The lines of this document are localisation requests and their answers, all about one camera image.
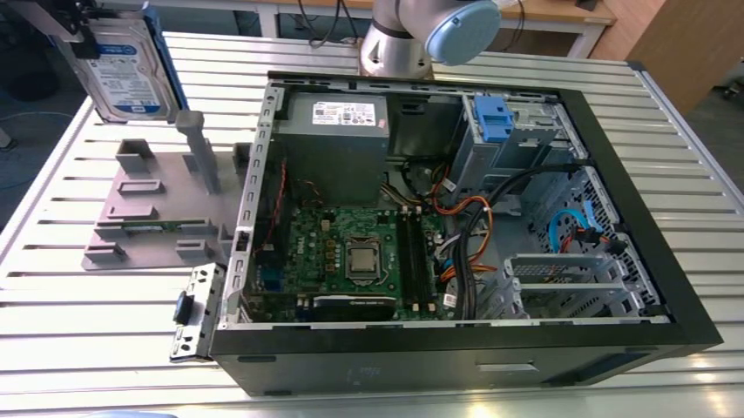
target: white sticker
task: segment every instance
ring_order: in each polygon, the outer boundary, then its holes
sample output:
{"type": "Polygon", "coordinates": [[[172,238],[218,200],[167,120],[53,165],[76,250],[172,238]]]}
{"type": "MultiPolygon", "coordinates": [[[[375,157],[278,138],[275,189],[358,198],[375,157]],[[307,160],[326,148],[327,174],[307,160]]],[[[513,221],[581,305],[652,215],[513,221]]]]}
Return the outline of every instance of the white sticker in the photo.
{"type": "Polygon", "coordinates": [[[442,305],[445,305],[446,307],[457,307],[457,296],[454,296],[453,294],[445,293],[443,294],[442,305]]]}
{"type": "Polygon", "coordinates": [[[445,188],[446,190],[449,190],[450,192],[454,192],[454,187],[455,187],[457,185],[451,182],[451,180],[443,179],[443,180],[442,180],[442,186],[443,186],[443,188],[445,188]]]}
{"type": "Polygon", "coordinates": [[[160,110],[152,84],[139,72],[139,52],[131,45],[103,44],[99,59],[87,60],[105,100],[120,111],[155,113],[160,110]]]}
{"type": "Polygon", "coordinates": [[[375,126],[374,104],[316,102],[312,105],[312,124],[375,126]]]}

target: cable on desk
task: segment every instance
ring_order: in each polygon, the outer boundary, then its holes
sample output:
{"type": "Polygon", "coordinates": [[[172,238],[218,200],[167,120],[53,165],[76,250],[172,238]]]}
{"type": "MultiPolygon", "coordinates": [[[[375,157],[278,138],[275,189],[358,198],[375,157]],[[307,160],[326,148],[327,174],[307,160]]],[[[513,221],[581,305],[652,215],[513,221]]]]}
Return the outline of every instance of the cable on desk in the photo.
{"type": "Polygon", "coordinates": [[[522,32],[525,32],[525,4],[522,3],[522,0],[515,1],[519,3],[519,21],[515,24],[514,33],[511,34],[511,40],[509,41],[509,44],[502,50],[498,50],[498,52],[507,52],[511,47],[519,42],[519,39],[522,38],[522,32]]]}
{"type": "Polygon", "coordinates": [[[298,0],[298,5],[300,7],[300,14],[302,14],[302,20],[304,21],[304,27],[308,29],[310,31],[310,46],[316,49],[320,46],[323,46],[327,42],[327,40],[330,39],[330,36],[334,33],[334,30],[336,29],[336,24],[338,24],[338,17],[340,15],[340,8],[343,6],[344,9],[344,14],[346,14],[346,18],[348,19],[348,24],[351,25],[351,31],[354,32],[354,37],[359,38],[359,32],[356,31],[356,27],[354,25],[354,20],[351,18],[351,14],[348,13],[348,9],[346,8],[346,2],[344,0],[336,0],[336,12],[334,14],[334,23],[330,26],[330,29],[327,30],[327,33],[323,37],[320,37],[320,35],[318,34],[318,32],[315,31],[315,27],[312,26],[312,20],[308,19],[307,17],[307,13],[304,12],[304,4],[302,4],[302,0],[298,0]]]}

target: cpu socket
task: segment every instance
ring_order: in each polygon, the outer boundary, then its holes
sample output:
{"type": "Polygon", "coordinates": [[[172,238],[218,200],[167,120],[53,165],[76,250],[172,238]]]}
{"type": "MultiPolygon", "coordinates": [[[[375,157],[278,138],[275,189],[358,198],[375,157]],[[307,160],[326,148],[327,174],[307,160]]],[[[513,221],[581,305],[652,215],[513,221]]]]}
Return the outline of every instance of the cpu socket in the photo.
{"type": "Polygon", "coordinates": [[[346,278],[356,286],[381,279],[381,244],[370,239],[346,241],[346,278]]]}

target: workbench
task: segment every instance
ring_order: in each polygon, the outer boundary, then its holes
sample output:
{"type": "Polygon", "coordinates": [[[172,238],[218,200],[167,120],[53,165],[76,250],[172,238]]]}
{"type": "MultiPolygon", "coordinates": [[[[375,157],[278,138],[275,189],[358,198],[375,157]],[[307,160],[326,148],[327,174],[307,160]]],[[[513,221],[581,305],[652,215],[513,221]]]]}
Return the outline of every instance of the workbench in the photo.
{"type": "MultiPolygon", "coordinates": [[[[568,57],[586,58],[602,36],[605,27],[614,23],[614,14],[602,2],[593,11],[576,7],[573,0],[523,0],[525,30],[577,34],[568,57]]],[[[344,0],[351,17],[372,18],[374,0],[344,0]]],[[[140,4],[140,0],[117,0],[116,3],[140,4]]],[[[149,0],[155,6],[195,9],[252,11],[258,14],[263,37],[279,37],[279,14],[299,15],[296,0],[149,0]]],[[[302,0],[308,15],[334,16],[336,0],[302,0]]],[[[519,22],[518,4],[502,10],[501,27],[514,29],[519,22]]]]}
{"type": "MultiPolygon", "coordinates": [[[[350,46],[184,33],[165,41],[218,149],[254,137],[268,70],[356,73],[350,46]]],[[[0,415],[113,408],[181,418],[744,415],[742,198],[645,72],[621,62],[486,53],[459,67],[435,65],[434,74],[584,91],[725,342],[590,388],[250,399],[214,363],[168,363],[188,269],[80,267],[121,139],[145,138],[155,152],[187,149],[164,123],[103,125],[87,100],[0,235],[0,415]]]]}

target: black plastic frame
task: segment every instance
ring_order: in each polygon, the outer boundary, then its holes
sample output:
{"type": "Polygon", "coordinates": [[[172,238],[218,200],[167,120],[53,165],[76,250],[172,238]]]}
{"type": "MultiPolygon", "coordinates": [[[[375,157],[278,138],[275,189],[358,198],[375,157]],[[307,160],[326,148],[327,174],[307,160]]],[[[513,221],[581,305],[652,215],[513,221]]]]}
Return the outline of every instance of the black plastic frame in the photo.
{"type": "Polygon", "coordinates": [[[658,294],[673,320],[668,324],[551,325],[534,327],[450,327],[450,328],[367,328],[274,330],[215,330],[211,356],[374,353],[433,350],[473,350],[545,347],[617,347],[618,352],[649,353],[581,384],[600,381],[625,369],[661,357],[684,356],[722,342],[713,321],[689,284],[681,266],[664,239],[656,221],[642,202],[632,179],[614,153],[594,113],[581,91],[534,88],[519,85],[463,83],[360,76],[270,72],[270,80],[314,80],[292,84],[274,81],[272,85],[303,91],[332,91],[326,84],[346,81],[344,90],[355,90],[358,82],[406,83],[429,90],[431,85],[459,86],[485,91],[526,91],[557,95],[562,102],[590,161],[605,184],[608,198],[622,220],[645,264],[658,294]]]}

